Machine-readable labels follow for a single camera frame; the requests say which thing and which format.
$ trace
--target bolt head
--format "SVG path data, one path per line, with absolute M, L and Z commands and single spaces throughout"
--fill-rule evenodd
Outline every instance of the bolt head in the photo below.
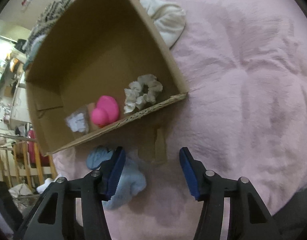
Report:
M 97 177 L 97 176 L 100 175 L 100 171 L 99 171 L 99 170 L 94 170 L 94 171 L 92 171 L 91 175 L 92 175 L 93 177 Z
M 64 181 L 65 181 L 65 177 L 59 177 L 57 180 L 56 180 L 56 182 L 57 183 L 63 183 Z
M 212 170 L 206 170 L 206 175 L 212 177 L 213 175 L 215 175 L 215 172 Z
M 241 180 L 242 183 L 248 183 L 249 182 L 249 179 L 246 178 L 246 177 L 241 177 L 240 180 Z

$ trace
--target cardboard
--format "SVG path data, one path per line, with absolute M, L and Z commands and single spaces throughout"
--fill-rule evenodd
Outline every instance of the cardboard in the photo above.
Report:
M 157 104 L 123 113 L 124 88 L 154 74 L 164 89 Z M 92 140 L 187 95 L 184 79 L 139 0 L 76 0 L 44 40 L 26 77 L 36 138 L 44 155 Z M 119 120 L 87 135 L 65 118 L 101 95 L 114 97 Z
M 138 132 L 138 157 L 146 162 L 164 163 L 167 161 L 164 128 L 142 124 Z

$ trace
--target pink blanket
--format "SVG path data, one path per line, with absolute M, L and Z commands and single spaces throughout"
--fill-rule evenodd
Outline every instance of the pink blanket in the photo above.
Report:
M 182 146 L 222 177 L 248 177 L 272 214 L 307 183 L 307 19 L 296 2 L 169 1 L 187 14 L 172 53 L 190 93 L 162 110 L 168 162 L 139 162 L 146 190 L 106 212 L 113 239 L 193 238 L 202 203 L 183 177 Z M 57 171 L 69 179 L 84 176 L 88 151 L 98 144 L 121 145 L 136 160 L 134 129 L 128 125 L 56 154 Z M 225 220 L 228 212 L 226 202 Z

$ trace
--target corrugated cardboard edge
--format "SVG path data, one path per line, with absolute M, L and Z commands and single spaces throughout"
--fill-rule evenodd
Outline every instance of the corrugated cardboard edge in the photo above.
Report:
M 114 122 L 113 124 L 111 125 L 108 125 L 104 128 L 102 128 L 101 130 L 99 131 L 94 131 L 92 133 L 89 133 L 87 135 L 84 135 L 76 140 L 74 140 L 73 142 L 61 147 L 60 149 L 58 149 L 57 151 L 55 152 L 51 152 L 51 153 L 44 153 L 45 155 L 48 155 L 48 154 L 54 154 L 58 151 L 61 151 L 61 150 L 65 150 L 65 149 L 68 149 L 70 147 L 73 147 L 73 146 L 77 146 L 79 144 L 82 144 L 82 143 L 85 143 L 87 141 L 91 141 L 93 140 L 94 138 L 100 136 L 100 135 L 103 135 L 105 133 L 108 133 L 114 129 L 117 129 L 131 121 L 134 121 L 134 120 L 137 120 L 137 119 L 140 119 L 141 117 L 149 114 L 149 113 L 153 113 L 165 106 L 168 106 L 168 105 L 171 105 L 175 102 L 178 102 L 178 101 L 181 101 L 181 100 L 184 100 L 186 98 L 188 93 L 183 93 L 183 94 L 178 94 L 178 95 L 175 95 L 175 96 L 171 96 L 169 99 L 165 100 L 165 101 L 162 101 L 161 103 L 158 103 L 158 104 L 155 104 L 154 106 L 150 106 L 144 110 L 141 110 L 137 113 L 134 113 L 128 117 L 125 117 L 124 119 L 121 119 L 117 122 Z

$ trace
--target white towel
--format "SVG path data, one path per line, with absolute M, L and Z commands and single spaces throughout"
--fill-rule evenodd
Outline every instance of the white towel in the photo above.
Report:
M 170 48 L 184 30 L 186 24 L 185 11 L 175 2 L 141 0 L 140 3 Z

